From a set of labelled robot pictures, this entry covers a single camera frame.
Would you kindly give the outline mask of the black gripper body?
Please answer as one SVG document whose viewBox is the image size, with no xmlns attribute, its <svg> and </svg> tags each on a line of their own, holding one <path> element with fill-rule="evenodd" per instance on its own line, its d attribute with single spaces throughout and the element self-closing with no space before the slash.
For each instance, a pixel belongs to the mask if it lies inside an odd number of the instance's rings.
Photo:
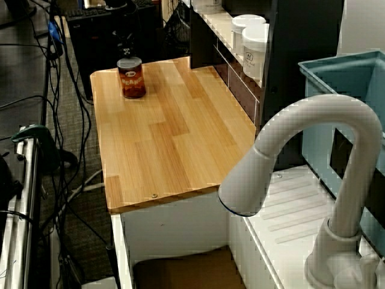
<svg viewBox="0 0 385 289">
<path fill-rule="evenodd" d="M 113 31 L 113 36 L 118 48 L 133 48 L 134 47 L 134 33 Z"/>
</svg>

